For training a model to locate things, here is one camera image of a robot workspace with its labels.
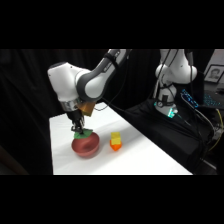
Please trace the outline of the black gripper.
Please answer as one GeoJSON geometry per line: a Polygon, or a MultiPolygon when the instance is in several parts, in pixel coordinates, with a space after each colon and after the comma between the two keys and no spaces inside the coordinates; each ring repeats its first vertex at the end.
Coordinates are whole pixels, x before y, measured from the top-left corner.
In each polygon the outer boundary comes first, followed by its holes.
{"type": "Polygon", "coordinates": [[[71,131],[72,132],[78,132],[79,134],[84,133],[84,117],[82,115],[82,112],[79,109],[76,109],[74,111],[67,112],[67,117],[72,121],[71,131]]]}

